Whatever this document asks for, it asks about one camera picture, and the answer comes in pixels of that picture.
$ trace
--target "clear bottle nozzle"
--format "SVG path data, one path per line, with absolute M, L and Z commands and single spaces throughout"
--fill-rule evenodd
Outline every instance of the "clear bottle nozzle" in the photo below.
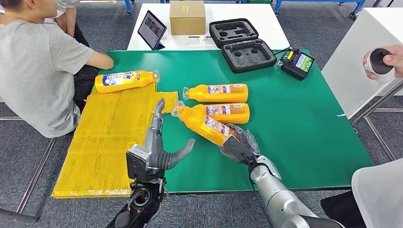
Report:
M 183 99 L 185 101 L 189 100 L 189 88 L 188 87 L 183 88 Z
M 158 72 L 158 70 L 153 71 L 154 74 L 154 81 L 155 82 L 160 82 L 160 73 Z
M 184 109 L 184 107 L 185 107 L 185 103 L 183 101 L 178 101 L 178 103 L 176 103 L 175 107 L 173 108 L 173 110 L 171 112 L 171 116 L 179 117 L 179 114 Z

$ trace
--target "tablet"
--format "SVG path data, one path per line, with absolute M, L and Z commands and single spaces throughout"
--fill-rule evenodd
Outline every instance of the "tablet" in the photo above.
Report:
M 160 40 L 165 31 L 166 26 L 151 11 L 147 11 L 137 33 L 152 50 L 158 50 L 161 49 Z

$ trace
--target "black pants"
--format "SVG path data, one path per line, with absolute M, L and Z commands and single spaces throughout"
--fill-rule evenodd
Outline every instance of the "black pants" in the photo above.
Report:
M 84 38 L 83 33 L 76 23 L 74 32 L 74 39 L 79 43 L 89 47 L 87 40 Z M 92 87 L 94 86 L 95 77 L 98 75 L 98 69 L 93 66 L 84 65 L 76 75 L 74 75 L 74 89 L 75 94 L 73 101 L 76 103 L 80 112 L 83 112 L 85 101 L 88 95 L 91 94 Z
M 320 205 L 330 219 L 340 222 L 345 228 L 366 228 L 352 191 L 324 198 Z

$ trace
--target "yellow cardboard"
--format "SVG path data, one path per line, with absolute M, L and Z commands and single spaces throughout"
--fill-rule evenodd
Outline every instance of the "yellow cardboard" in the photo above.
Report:
M 127 197 L 130 195 L 126 151 L 144 145 L 156 103 L 164 113 L 178 102 L 178 92 L 156 92 L 155 83 L 112 94 L 91 94 L 74 133 L 54 198 Z

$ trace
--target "green table mat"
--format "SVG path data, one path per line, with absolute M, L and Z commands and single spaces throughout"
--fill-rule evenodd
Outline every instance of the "green table mat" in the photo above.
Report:
M 234 74 L 219 50 L 113 51 L 108 55 L 115 68 L 101 74 L 158 70 L 158 91 L 179 91 L 181 100 L 184 86 L 247 84 L 250 121 L 241 127 L 252 132 L 261 153 L 274 162 L 290 189 L 349 187 L 354 171 L 373 165 L 350 122 L 337 116 L 343 110 L 316 64 L 304 81 L 298 81 L 276 66 Z M 198 102 L 185 104 L 191 107 Z M 166 151 L 178 150 L 189 138 L 196 139 L 193 151 L 166 172 L 169 192 L 251 189 L 246 165 L 225 158 L 215 144 L 178 118 L 165 117 Z

